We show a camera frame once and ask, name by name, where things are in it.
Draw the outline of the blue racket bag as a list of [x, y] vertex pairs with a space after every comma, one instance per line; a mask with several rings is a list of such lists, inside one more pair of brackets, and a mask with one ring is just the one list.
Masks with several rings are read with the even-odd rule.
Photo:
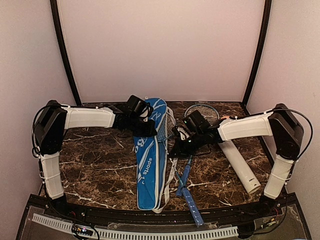
[[165, 196], [167, 157], [157, 135], [167, 110], [172, 109], [161, 98], [150, 98], [146, 102], [153, 107], [153, 112], [148, 119], [155, 121], [157, 134], [152, 137], [135, 136], [133, 138], [137, 164], [137, 207], [142, 211], [153, 211], [159, 214], [163, 211], [161, 200], [162, 196]]

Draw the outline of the blue badminton racket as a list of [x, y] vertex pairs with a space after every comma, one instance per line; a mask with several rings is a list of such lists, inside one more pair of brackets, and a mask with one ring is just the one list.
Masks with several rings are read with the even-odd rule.
[[168, 180], [166, 181], [165, 188], [164, 188], [165, 204], [167, 204], [170, 200], [170, 183], [174, 179], [174, 175], [176, 175], [178, 182], [180, 183], [181, 193], [187, 203], [187, 206], [188, 206], [189, 211], [193, 217], [195, 225], [197, 227], [200, 227], [200, 226], [204, 225], [204, 220], [203, 220], [203, 218], [202, 218], [202, 216], [196, 206], [196, 203], [195, 203], [190, 191], [186, 187], [186, 180], [182, 180], [182, 178], [178, 174], [178, 171], [176, 168], [178, 159], [177, 158], [172, 159], [171, 157], [169, 157], [168, 140], [171, 137], [173, 137], [173, 135], [174, 135], [173, 128], [175, 126], [176, 126], [176, 120], [173, 116], [173, 112], [172, 112], [172, 110], [168, 109], [165, 116], [164, 116], [164, 120], [161, 124], [161, 127], [158, 130], [158, 134], [157, 134], [157, 139], [159, 142], [162, 143], [164, 150], [165, 150], [165, 153], [166, 153], [166, 157], [171, 162], [170, 174], [169, 174]]
[[[208, 128], [219, 119], [219, 117], [219, 113], [214, 107], [206, 104], [194, 104], [185, 111], [183, 122], [191, 133], [203, 135]], [[184, 186], [186, 186], [190, 175], [192, 158], [192, 155], [188, 158], [181, 177]], [[182, 185], [180, 183], [175, 195], [177, 197], [182, 197], [183, 195]]]

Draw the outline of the white shuttlecock tube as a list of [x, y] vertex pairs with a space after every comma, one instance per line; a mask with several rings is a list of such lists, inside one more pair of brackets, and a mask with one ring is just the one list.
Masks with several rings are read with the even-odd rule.
[[246, 192], [250, 195], [259, 190], [261, 187], [260, 182], [234, 143], [229, 140], [219, 143], [218, 145], [241, 181]]

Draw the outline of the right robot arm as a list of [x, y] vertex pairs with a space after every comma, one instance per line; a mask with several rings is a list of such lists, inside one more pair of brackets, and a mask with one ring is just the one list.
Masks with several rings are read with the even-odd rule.
[[305, 117], [299, 111], [289, 109], [283, 103], [263, 112], [241, 117], [229, 116], [213, 120], [214, 111], [204, 106], [189, 108], [190, 113], [182, 120], [186, 130], [174, 131], [175, 143], [170, 155], [177, 158], [194, 155], [205, 145], [229, 144], [232, 140], [258, 138], [261, 144], [264, 138], [273, 138], [275, 158], [269, 179], [263, 190], [266, 197], [255, 205], [255, 213], [266, 217], [275, 208], [277, 199], [291, 179], [296, 163], [309, 147], [302, 147], [304, 128], [295, 117]]

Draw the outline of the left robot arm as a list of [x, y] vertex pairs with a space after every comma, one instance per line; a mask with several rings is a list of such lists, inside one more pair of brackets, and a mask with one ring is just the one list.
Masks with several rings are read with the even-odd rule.
[[61, 197], [64, 189], [60, 171], [60, 152], [65, 134], [74, 128], [111, 128], [129, 130], [135, 137], [157, 135], [156, 123], [150, 120], [154, 107], [135, 95], [127, 102], [102, 106], [71, 106], [50, 100], [36, 114], [32, 123], [32, 153], [39, 159], [40, 177], [50, 199], [51, 210], [67, 218], [70, 206]]

